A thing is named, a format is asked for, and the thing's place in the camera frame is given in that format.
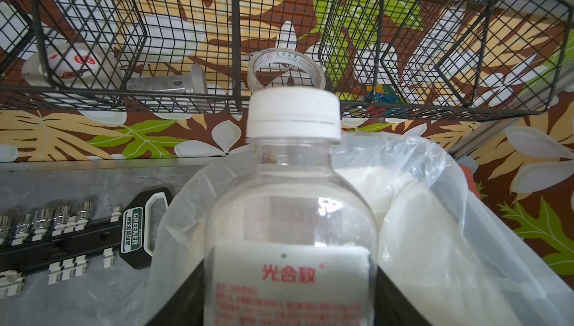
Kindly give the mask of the clear bottle pink label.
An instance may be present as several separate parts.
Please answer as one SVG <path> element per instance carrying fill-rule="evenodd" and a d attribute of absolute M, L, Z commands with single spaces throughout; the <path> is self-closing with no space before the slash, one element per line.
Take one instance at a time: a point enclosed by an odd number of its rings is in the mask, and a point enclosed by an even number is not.
<path fill-rule="evenodd" d="M 206 325 L 371 325 L 378 232 L 364 198 L 333 170 L 340 103 L 303 87 L 255 92 L 254 169 L 205 229 Z"/>

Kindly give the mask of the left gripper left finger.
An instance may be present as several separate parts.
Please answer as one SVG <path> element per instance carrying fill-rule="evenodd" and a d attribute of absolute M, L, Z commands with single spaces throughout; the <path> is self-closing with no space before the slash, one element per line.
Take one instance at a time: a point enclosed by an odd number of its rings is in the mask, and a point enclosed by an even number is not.
<path fill-rule="evenodd" d="M 202 326 L 205 296 L 204 262 L 200 262 L 166 305 L 145 325 Z"/>

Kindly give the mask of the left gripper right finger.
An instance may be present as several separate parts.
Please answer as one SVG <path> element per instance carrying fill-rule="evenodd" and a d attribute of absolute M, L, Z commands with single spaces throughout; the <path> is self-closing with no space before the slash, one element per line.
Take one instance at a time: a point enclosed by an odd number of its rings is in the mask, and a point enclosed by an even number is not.
<path fill-rule="evenodd" d="M 378 267 L 375 286 L 375 326 L 431 326 L 399 288 Z"/>

